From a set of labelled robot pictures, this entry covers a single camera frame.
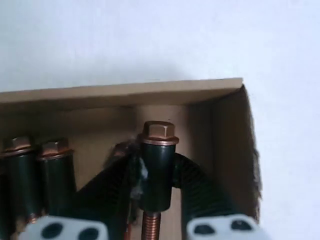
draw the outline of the brown cardboard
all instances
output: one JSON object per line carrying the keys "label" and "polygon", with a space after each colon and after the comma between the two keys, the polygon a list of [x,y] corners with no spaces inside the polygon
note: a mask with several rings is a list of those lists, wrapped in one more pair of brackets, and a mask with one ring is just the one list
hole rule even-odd
{"label": "brown cardboard", "polygon": [[[114,144],[135,137],[148,120],[175,124],[176,151],[218,178],[241,211],[259,216],[258,157],[239,78],[0,93],[1,137],[68,137],[78,189],[103,169]],[[174,189],[160,239],[181,239],[180,211]],[[141,226],[134,227],[132,239],[140,233]]]}

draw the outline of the box flap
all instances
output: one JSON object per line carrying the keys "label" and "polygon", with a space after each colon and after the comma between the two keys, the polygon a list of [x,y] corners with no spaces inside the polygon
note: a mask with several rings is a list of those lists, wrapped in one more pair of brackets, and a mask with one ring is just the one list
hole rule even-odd
{"label": "box flap", "polygon": [[215,174],[239,210],[258,221],[262,183],[245,87],[218,100],[211,118]]}
{"label": "box flap", "polygon": [[0,114],[108,106],[182,105],[220,97],[241,86],[241,78],[230,78],[3,92],[0,93]]}

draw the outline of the white wall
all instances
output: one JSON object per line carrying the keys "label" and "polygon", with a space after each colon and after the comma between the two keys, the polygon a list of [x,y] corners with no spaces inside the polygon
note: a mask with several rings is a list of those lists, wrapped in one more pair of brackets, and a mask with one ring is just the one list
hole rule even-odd
{"label": "white wall", "polygon": [[0,91],[243,77],[262,226],[318,239],[320,1],[1,0]]}

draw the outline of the threaded shaft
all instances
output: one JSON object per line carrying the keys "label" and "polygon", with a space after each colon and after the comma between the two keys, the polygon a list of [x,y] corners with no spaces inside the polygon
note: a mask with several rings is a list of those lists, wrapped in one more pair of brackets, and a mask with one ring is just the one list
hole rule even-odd
{"label": "threaded shaft", "polygon": [[26,223],[27,224],[35,224],[37,219],[39,218],[39,215],[36,215],[34,213],[30,214],[30,216],[27,218]]}
{"label": "threaded shaft", "polygon": [[159,240],[161,213],[143,212],[141,240]]}

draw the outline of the copper bolt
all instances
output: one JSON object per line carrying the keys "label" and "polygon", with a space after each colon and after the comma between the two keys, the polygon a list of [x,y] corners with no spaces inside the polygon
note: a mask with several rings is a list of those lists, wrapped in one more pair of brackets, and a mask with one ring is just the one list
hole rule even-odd
{"label": "copper bolt", "polygon": [[166,121],[146,121],[141,137],[143,143],[158,146],[171,146],[179,142],[175,136],[175,125]]}
{"label": "copper bolt", "polygon": [[18,233],[22,233],[26,230],[27,220],[25,217],[18,216],[15,220],[15,229]]}
{"label": "copper bolt", "polygon": [[141,240],[158,240],[160,234],[161,213],[143,212]]}
{"label": "copper bolt", "polygon": [[34,141],[30,136],[17,136],[3,141],[3,157],[24,154],[35,149]]}
{"label": "copper bolt", "polygon": [[39,218],[39,216],[37,216],[36,214],[32,213],[27,218],[26,222],[27,222],[27,224],[35,224],[38,218]]}
{"label": "copper bolt", "polygon": [[39,160],[58,159],[71,155],[74,151],[69,148],[67,138],[58,138],[47,141],[41,145]]}

